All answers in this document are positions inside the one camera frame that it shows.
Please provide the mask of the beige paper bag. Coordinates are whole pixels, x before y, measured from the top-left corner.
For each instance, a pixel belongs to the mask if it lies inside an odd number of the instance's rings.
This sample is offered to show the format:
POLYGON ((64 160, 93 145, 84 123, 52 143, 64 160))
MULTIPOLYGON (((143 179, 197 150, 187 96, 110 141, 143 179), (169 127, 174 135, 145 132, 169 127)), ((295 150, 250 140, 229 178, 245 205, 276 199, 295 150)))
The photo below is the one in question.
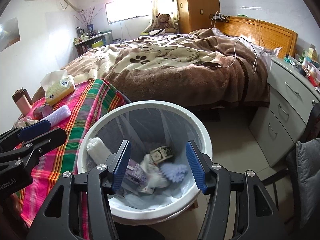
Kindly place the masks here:
POLYGON ((18 120, 18 121, 15 122, 14 127, 15 128, 16 127, 17 128, 24 128, 24 127, 28 127, 28 126, 31 126, 33 124, 36 124, 38 122, 39 122, 39 120, 34 120, 34 119, 27 119, 27 120, 21 119, 21 120, 18 120))

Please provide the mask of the white foam sleeve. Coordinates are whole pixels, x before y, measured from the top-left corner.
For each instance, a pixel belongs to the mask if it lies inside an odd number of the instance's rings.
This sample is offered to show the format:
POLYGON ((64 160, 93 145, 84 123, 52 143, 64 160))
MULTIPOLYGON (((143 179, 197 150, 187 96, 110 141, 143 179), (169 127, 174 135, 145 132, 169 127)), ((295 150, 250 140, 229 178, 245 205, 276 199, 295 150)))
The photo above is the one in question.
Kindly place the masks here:
POLYGON ((112 154, 99 137, 88 140, 86 151, 97 165, 104 164, 107 158, 112 154))

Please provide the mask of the purple milk carton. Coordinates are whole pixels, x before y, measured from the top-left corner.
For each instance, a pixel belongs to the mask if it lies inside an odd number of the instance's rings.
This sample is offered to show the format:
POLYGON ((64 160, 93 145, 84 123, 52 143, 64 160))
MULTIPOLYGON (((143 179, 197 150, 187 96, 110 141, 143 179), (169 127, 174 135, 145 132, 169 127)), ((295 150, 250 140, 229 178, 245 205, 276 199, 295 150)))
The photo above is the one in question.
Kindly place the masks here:
POLYGON ((148 184, 148 177, 141 166, 132 159, 129 159, 122 187, 127 191, 137 194, 141 186, 148 184))

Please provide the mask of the red drink can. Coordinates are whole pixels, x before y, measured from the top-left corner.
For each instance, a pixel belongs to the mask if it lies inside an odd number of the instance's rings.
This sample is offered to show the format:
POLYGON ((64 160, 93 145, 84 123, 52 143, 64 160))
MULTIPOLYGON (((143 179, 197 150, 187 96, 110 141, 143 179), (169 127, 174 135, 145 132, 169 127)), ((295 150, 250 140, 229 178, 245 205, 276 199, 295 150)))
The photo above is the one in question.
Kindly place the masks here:
POLYGON ((43 105, 34 109, 33 117, 35 120, 42 120, 43 118, 49 116, 52 113, 53 113, 52 106, 43 105))

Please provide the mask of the small green white box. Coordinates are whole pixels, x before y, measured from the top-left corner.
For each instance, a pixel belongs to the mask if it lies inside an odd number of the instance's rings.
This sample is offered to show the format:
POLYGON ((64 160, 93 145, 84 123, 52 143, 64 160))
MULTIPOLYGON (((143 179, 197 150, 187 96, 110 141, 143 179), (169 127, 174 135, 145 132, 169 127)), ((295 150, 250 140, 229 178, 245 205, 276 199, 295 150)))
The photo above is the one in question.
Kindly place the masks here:
POLYGON ((150 157, 155 164, 160 164, 173 156, 174 153, 168 146, 161 146, 150 151, 150 157))

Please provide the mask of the white foam fruit net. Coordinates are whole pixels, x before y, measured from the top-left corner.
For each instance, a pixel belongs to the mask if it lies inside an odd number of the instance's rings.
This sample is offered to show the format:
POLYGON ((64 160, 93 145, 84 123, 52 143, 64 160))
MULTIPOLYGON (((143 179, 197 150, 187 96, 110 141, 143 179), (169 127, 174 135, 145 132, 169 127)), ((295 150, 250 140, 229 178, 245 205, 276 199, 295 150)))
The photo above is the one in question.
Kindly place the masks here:
POLYGON ((169 181, 180 183, 188 173, 188 168, 184 164, 163 163, 160 165, 160 171, 169 181))

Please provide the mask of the white round trash bin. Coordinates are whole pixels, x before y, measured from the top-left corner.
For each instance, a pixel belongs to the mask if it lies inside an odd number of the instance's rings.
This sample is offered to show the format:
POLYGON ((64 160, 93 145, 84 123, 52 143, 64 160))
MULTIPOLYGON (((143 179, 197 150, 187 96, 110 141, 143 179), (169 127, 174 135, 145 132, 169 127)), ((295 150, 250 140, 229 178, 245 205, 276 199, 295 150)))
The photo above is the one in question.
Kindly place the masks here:
MULTIPOLYGON (((85 173, 98 163, 87 152, 93 138, 103 142, 101 159, 117 152, 124 140, 131 144, 131 163, 142 166, 139 175, 150 174, 155 161, 188 165, 186 145, 194 141, 202 153, 212 156, 212 143, 204 124, 193 113, 173 103, 129 103, 101 117, 86 133, 78 154, 77 171, 85 173)), ((200 194, 191 170, 180 182, 157 174, 149 186, 124 180, 109 196, 111 212, 118 223, 148 225, 173 219, 187 210, 200 194)))

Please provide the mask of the pink brown lidded mug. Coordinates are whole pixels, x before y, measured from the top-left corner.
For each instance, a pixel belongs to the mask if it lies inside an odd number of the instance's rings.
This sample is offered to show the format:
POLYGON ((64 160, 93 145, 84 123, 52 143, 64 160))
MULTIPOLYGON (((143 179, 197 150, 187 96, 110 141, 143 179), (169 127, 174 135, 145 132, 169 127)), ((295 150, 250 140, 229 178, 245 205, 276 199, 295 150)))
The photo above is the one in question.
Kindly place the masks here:
POLYGON ((31 111, 33 103, 27 90, 23 87, 14 92, 12 99, 23 116, 26 116, 31 111))

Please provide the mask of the yellow tissue pack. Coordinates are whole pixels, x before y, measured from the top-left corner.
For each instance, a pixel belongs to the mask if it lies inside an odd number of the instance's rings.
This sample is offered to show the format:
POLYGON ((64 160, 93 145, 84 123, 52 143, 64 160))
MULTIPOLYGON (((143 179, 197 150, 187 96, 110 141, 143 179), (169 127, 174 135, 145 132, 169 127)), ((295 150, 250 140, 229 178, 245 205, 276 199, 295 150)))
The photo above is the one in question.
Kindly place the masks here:
POLYGON ((48 73, 40 84, 45 91, 46 103, 51 106, 75 90, 74 79, 65 69, 48 73))

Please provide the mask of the grey padded chair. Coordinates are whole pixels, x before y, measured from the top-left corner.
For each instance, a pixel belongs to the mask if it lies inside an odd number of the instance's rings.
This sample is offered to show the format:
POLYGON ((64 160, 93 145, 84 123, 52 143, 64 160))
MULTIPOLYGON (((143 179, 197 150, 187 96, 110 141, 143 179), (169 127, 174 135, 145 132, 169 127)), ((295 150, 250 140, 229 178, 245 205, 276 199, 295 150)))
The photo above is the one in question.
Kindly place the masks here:
POLYGON ((298 213, 297 223, 302 229, 319 207, 319 139, 298 141, 285 161, 298 213))

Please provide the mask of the colourful plaid blanket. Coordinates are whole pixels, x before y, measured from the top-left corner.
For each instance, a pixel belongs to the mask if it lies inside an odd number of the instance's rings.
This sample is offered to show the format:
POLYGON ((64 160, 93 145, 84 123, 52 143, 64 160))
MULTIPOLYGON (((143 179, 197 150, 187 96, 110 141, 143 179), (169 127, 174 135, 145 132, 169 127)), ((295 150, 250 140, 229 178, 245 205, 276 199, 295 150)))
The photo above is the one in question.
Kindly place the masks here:
MULTIPOLYGON (((74 92, 57 104, 57 109, 67 105, 72 114, 52 130, 65 130, 65 143, 39 159, 32 169, 33 182, 18 193, 19 219, 27 229, 25 238, 43 202, 58 179, 65 172, 77 172, 77 159, 81 143, 88 130, 105 114, 127 104, 129 100, 109 82, 99 79, 86 81, 76 86, 74 92)), ((82 235, 91 239, 88 227, 87 194, 81 194, 82 235)))

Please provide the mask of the cluttered corner shelf desk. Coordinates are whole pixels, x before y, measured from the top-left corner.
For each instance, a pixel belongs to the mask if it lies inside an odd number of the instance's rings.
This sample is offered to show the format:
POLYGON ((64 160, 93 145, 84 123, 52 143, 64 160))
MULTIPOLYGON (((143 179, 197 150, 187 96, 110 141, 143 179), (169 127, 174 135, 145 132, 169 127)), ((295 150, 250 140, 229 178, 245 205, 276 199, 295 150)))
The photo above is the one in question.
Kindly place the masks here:
POLYGON ((111 30, 100 33, 92 33, 88 36, 81 35, 74 39, 74 46, 78 56, 83 55, 92 48, 103 47, 113 43, 113 34, 111 30))

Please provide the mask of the grey drawer cabinet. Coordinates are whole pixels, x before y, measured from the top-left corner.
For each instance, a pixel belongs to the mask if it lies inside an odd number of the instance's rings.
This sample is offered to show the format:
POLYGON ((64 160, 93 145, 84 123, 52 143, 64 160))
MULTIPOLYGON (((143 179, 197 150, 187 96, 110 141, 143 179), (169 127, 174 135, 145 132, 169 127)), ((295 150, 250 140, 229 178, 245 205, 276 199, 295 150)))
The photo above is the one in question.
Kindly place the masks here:
POLYGON ((267 84, 269 106, 258 108, 249 130, 272 167, 301 138, 319 92, 296 67, 277 57, 271 59, 267 84))

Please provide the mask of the dried branches in vase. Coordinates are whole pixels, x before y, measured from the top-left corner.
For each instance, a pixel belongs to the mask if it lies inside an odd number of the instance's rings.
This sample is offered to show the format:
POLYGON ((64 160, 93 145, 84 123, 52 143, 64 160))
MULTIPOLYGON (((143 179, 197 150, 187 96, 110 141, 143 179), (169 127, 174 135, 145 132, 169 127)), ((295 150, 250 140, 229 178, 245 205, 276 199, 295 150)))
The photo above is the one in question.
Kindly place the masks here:
POLYGON ((82 10, 74 15, 74 17, 84 26, 86 30, 90 33, 92 30, 89 29, 89 26, 93 24, 93 20, 96 16, 102 11, 102 9, 96 9, 96 7, 89 7, 88 9, 82 10))

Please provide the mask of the brown cream bed blanket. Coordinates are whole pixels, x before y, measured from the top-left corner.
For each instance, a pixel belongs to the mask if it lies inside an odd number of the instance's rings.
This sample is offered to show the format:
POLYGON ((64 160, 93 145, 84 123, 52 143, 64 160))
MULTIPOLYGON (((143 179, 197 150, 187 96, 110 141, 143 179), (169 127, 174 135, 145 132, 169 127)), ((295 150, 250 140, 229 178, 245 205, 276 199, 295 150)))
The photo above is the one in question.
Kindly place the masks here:
POLYGON ((104 79, 132 101, 160 100, 186 108, 267 106, 268 66, 243 38, 213 29, 140 36, 89 50, 65 66, 75 83, 104 79), (209 69, 197 63, 215 62, 209 69))

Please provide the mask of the smartphone on blanket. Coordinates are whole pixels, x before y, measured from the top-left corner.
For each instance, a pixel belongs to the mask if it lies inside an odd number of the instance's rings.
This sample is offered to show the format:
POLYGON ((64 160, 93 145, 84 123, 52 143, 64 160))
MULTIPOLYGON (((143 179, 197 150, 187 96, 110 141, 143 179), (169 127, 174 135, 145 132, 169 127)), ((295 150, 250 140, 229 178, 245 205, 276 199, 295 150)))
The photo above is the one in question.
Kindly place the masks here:
POLYGON ((215 69, 217 67, 220 67, 219 63, 215 63, 215 62, 203 62, 200 61, 197 63, 198 66, 203 66, 203 67, 207 67, 209 69, 215 69))

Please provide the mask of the brown teddy bear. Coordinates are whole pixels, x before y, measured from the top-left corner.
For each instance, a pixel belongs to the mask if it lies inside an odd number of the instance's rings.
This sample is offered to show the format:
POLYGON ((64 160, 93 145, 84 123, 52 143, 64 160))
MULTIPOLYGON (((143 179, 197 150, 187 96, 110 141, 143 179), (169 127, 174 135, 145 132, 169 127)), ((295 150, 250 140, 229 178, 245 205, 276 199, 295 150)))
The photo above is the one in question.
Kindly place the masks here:
POLYGON ((176 28, 169 14, 159 14, 153 23, 153 30, 161 30, 163 33, 176 33, 176 28))

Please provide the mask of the wooden headboard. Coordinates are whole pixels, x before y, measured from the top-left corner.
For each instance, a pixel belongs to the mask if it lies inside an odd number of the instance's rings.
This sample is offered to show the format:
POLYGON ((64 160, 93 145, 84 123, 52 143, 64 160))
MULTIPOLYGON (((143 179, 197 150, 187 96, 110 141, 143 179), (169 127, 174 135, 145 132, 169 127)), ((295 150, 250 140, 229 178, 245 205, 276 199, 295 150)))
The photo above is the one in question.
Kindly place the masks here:
POLYGON ((229 16, 226 20, 216 21, 215 26, 228 36, 244 35, 253 43, 267 49, 280 48, 279 58, 293 57, 296 52, 298 34, 295 31, 253 18, 229 16))

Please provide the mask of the orange wooden wardrobe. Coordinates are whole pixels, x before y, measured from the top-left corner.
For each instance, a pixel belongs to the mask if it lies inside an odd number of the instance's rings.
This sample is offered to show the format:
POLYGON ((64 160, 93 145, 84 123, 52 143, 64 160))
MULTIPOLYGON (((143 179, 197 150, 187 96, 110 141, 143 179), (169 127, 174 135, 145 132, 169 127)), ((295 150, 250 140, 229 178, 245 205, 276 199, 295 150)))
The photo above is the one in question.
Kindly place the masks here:
POLYGON ((219 0, 177 0, 179 31, 188 34, 202 28, 211 28, 212 16, 220 10, 219 0))

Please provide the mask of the wall picture with red knot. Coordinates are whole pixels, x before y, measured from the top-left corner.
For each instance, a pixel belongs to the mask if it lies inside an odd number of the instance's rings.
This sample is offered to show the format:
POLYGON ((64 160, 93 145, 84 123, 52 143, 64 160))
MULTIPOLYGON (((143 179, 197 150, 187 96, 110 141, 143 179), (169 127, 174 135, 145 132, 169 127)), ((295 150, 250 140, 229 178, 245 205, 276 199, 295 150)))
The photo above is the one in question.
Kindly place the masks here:
POLYGON ((0 27, 0 51, 3 51, 20 40, 18 19, 12 18, 1 23, 0 27))

